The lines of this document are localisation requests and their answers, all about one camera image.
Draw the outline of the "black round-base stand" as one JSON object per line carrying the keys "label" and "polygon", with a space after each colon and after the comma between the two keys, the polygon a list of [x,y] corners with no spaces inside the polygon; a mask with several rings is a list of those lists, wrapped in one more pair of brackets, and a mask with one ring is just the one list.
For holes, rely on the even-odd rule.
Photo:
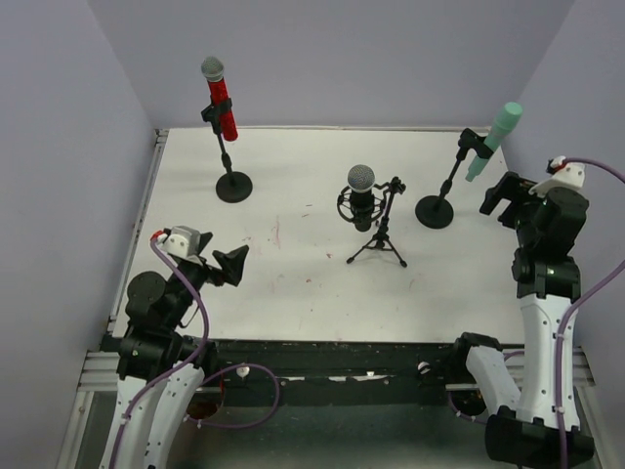
{"label": "black round-base stand", "polygon": [[219,104],[211,102],[208,107],[201,111],[201,117],[204,122],[211,124],[212,131],[218,139],[221,161],[225,169],[225,174],[216,183],[216,195],[223,202],[238,203],[252,193],[253,183],[247,174],[232,170],[231,158],[226,150],[221,118],[228,111],[231,111],[231,107],[231,98],[227,98]]}
{"label": "black round-base stand", "polygon": [[454,165],[447,178],[441,184],[438,195],[424,196],[415,206],[415,216],[422,225],[430,229],[441,230],[451,224],[454,218],[454,210],[446,197],[451,191],[453,179],[471,150],[477,156],[490,157],[494,154],[494,151],[484,141],[485,136],[480,136],[472,129],[466,128],[461,132],[457,142],[458,150],[455,155]]}

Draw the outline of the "mint green toy microphone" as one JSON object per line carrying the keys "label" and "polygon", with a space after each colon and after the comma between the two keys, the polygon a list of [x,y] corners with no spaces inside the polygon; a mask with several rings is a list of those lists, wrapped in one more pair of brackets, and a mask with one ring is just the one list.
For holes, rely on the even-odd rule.
{"label": "mint green toy microphone", "polygon": [[508,102],[498,111],[482,145],[476,150],[476,156],[469,165],[465,180],[472,182],[481,174],[491,156],[499,149],[503,141],[515,130],[521,120],[523,108],[519,103]]}

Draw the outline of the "black tripod shock-mount stand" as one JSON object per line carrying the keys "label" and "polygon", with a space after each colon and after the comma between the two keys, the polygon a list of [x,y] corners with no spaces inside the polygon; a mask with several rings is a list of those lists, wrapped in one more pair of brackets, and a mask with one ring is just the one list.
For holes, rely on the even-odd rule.
{"label": "black tripod shock-mount stand", "polygon": [[[397,194],[404,194],[406,190],[405,183],[401,178],[394,176],[390,181],[378,185],[375,184],[373,191],[377,190],[381,192],[382,197],[375,197],[375,208],[372,215],[372,224],[376,227],[376,232],[372,235],[368,242],[363,244],[355,254],[346,260],[346,263],[351,264],[363,251],[380,251],[380,252],[392,252],[398,259],[399,264],[403,267],[407,267],[406,261],[400,256],[395,246],[392,244],[389,235],[389,222],[390,212]],[[339,216],[349,224],[353,223],[353,215],[350,210],[349,196],[351,190],[348,186],[345,186],[337,197],[336,208]]]}

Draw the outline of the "black glitter microphone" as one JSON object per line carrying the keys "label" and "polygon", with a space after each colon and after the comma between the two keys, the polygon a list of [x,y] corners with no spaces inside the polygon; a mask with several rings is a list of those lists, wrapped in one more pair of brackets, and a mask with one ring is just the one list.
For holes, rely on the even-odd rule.
{"label": "black glitter microphone", "polygon": [[375,174],[369,166],[358,164],[348,172],[347,181],[351,190],[349,204],[354,226],[359,232],[368,232],[375,208]]}

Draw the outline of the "red glitter microphone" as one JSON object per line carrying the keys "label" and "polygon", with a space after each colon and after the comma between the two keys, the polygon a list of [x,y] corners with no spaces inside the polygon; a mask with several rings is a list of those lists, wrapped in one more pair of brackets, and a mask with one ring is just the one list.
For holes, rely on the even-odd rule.
{"label": "red glitter microphone", "polygon": [[231,98],[224,78],[225,66],[216,57],[207,57],[202,65],[201,72],[207,81],[211,95],[211,105],[214,114],[218,117],[221,133],[227,142],[234,142],[238,138],[238,131],[231,110]]}

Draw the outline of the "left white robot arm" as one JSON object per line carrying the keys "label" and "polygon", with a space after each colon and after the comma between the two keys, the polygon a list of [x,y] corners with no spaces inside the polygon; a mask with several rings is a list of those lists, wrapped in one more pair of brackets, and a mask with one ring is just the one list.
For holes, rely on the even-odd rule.
{"label": "left white robot arm", "polygon": [[195,391],[217,368],[200,290],[206,284],[238,286],[249,247],[214,251],[217,263],[211,266],[201,252],[212,237],[185,226],[154,233],[149,246],[171,275],[146,271],[127,285],[128,322],[103,468],[165,467]]}

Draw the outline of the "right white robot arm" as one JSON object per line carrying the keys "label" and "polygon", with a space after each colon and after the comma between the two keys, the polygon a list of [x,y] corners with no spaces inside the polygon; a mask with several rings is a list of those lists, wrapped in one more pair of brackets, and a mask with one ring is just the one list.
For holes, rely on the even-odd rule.
{"label": "right white robot arm", "polygon": [[522,382],[516,383],[502,346],[465,333],[458,341],[465,369],[484,401],[488,457],[521,468],[573,468],[593,458],[594,441],[582,434],[574,399],[572,336],[581,298],[581,274],[570,252],[587,220],[581,194],[585,167],[562,165],[536,183],[506,173],[488,189],[479,211],[508,206],[499,223],[518,247],[512,276],[522,316]]}

